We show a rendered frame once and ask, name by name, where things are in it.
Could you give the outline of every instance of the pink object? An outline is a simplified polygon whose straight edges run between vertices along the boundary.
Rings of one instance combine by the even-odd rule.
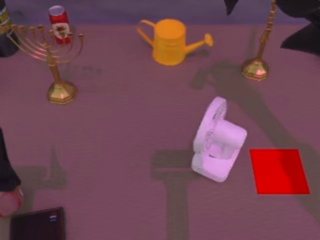
[[[71,32],[69,20],[65,8],[60,5],[49,8],[49,18],[52,29],[54,30],[55,40],[58,44],[70,43],[70,38],[67,35]],[[61,37],[59,32],[64,32],[65,40]]]
[[[12,192],[0,192],[0,217],[7,217],[15,213],[22,205],[23,192],[18,186]]]
[[[243,146],[247,131],[227,120],[227,101],[216,97],[201,121],[193,141],[193,171],[216,182],[224,182]]]

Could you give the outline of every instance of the purple floor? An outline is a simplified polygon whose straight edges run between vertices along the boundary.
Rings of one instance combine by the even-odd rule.
[[[189,24],[264,24],[271,0],[240,0],[226,15],[224,0],[7,0],[16,24],[46,24],[48,8],[63,5],[74,24],[136,24],[140,19],[180,19]],[[277,11],[276,23],[300,24]]]
[[[262,27],[190,25],[188,43],[209,32],[215,46],[165,67],[134,26],[79,25],[83,53],[60,67],[79,94],[65,106],[46,101],[45,63],[22,52],[0,59],[0,125],[22,178],[22,212],[65,207],[67,240],[320,239],[319,60],[279,49],[299,28],[275,27],[270,76],[258,83],[239,66]],[[216,96],[248,131],[227,181],[156,172],[191,164],[190,143]],[[251,148],[299,149],[311,195],[257,195]],[[7,240],[8,220],[0,223]]]

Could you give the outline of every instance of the yellow watering can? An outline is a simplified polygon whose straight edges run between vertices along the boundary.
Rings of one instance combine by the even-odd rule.
[[[153,40],[141,30],[141,24],[153,27]],[[181,63],[187,54],[204,44],[210,47],[214,45],[212,36],[207,33],[204,35],[204,40],[186,46],[186,26],[176,19],[163,19],[156,24],[148,20],[141,20],[137,26],[137,32],[152,46],[154,60],[166,66]]]

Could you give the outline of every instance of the brass candlestick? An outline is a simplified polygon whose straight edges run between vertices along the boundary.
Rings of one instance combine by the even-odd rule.
[[[38,25],[37,27],[31,26],[28,28],[28,31],[24,26],[16,26],[14,24],[11,25],[11,29],[16,34],[19,43],[10,36],[7,27],[2,27],[6,32],[7,37],[21,51],[35,59],[47,62],[54,80],[47,93],[48,100],[53,104],[67,104],[71,102],[77,95],[77,88],[73,83],[69,81],[63,81],[61,79],[57,64],[69,63],[81,54],[84,43],[84,35],[78,34],[80,48],[76,55],[67,59],[74,46],[72,33],[65,35],[63,29],[59,31],[59,34],[63,40],[63,44],[58,47],[56,46],[54,30],[51,29],[48,31],[51,38],[51,43],[49,43],[49,41],[46,39],[45,28],[43,25]],[[28,32],[31,34],[32,39],[28,37]],[[38,40],[37,33],[40,34],[41,40]],[[70,46],[68,50],[64,51],[66,37],[70,39]]]
[[[269,66],[262,59],[262,56],[264,54],[265,47],[268,43],[269,36],[274,24],[276,8],[276,0],[272,0],[271,10],[266,24],[266,28],[260,38],[258,53],[256,57],[246,60],[242,65],[242,74],[247,79],[261,81],[266,79],[269,75]]]

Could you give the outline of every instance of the black wallet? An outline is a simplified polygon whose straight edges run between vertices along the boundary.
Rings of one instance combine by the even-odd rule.
[[[65,240],[62,207],[16,215],[10,221],[10,240]]]

